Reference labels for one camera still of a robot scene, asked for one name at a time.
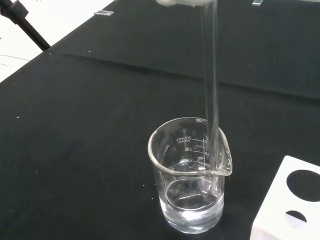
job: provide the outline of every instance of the white wire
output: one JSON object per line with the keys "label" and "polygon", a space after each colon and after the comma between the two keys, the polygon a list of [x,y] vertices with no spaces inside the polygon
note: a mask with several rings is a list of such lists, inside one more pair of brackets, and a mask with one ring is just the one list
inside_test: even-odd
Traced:
{"label": "white wire", "polygon": [[24,60],[24,61],[30,61],[29,59],[24,59],[24,58],[20,58],[20,57],[16,57],[16,56],[9,56],[9,55],[0,55],[0,57],[8,57],[8,58],[20,59],[20,60]]}

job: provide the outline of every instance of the circular hole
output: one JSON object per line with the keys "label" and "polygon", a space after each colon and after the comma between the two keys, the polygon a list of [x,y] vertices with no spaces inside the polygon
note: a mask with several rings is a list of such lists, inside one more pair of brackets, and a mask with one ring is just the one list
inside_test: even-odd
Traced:
{"label": "circular hole", "polygon": [[287,220],[289,225],[295,229],[302,228],[307,223],[306,217],[298,211],[287,211],[284,218]]}
{"label": "circular hole", "polygon": [[290,191],[308,202],[320,202],[320,175],[314,171],[297,170],[286,179]]}
{"label": "circular hole", "polygon": [[306,217],[301,213],[301,212],[298,212],[298,211],[287,211],[286,214],[296,218],[296,219],[299,219],[301,221],[304,221],[305,223],[307,222],[307,219]]}

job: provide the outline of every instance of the white floor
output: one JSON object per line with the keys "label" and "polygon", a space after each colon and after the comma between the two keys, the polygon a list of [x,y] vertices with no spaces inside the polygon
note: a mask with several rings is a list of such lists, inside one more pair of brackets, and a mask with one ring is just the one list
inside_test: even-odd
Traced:
{"label": "white floor", "polygon": [[[26,19],[53,45],[114,0],[20,0]],[[42,51],[9,19],[0,15],[0,82]]]}

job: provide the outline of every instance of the glass beaker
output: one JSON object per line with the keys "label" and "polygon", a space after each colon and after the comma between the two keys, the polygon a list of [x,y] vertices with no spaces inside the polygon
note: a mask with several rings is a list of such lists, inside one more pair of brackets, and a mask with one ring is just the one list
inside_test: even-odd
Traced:
{"label": "glass beaker", "polygon": [[168,121],[149,139],[148,154],[163,215],[180,232],[205,232],[217,224],[223,213],[224,175],[231,174],[232,159],[227,139],[221,129],[219,132],[219,163],[228,171],[210,169],[205,119]]}

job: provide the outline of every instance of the beaker rim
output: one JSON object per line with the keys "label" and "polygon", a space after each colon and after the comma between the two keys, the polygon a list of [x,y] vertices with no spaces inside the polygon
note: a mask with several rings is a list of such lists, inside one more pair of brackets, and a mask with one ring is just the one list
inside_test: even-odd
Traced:
{"label": "beaker rim", "polygon": [[[204,121],[204,122],[208,122],[206,119],[203,119],[201,117],[193,117],[193,116],[189,116],[189,117],[179,117],[179,118],[175,118],[175,119],[172,119],[172,120],[169,120],[167,122],[165,122],[164,124],[162,124],[161,126],[159,126],[150,136],[149,138],[149,141],[148,141],[148,155],[149,155],[149,158],[151,160],[151,162],[153,163],[153,165],[155,167],[157,167],[159,170],[163,171],[163,172],[166,172],[170,175],[175,175],[175,176],[206,176],[206,175],[222,175],[222,176],[228,176],[230,175],[229,173],[223,173],[221,171],[216,171],[216,170],[202,170],[202,171],[188,171],[188,172],[184,172],[184,171],[174,171],[174,170],[171,170],[165,166],[163,166],[157,159],[156,157],[154,156],[153,154],[153,151],[152,151],[152,142],[153,142],[153,139],[154,139],[154,136],[155,134],[161,129],[163,128],[163,126],[171,123],[171,122],[174,122],[174,121],[178,121],[178,120],[182,120],[182,119],[199,119],[201,121]],[[219,127],[219,132],[221,134],[221,137],[222,137],[222,140],[223,140],[223,143],[225,145],[228,146],[228,142],[227,142],[227,138],[224,134],[224,132],[221,130],[221,128]]]}

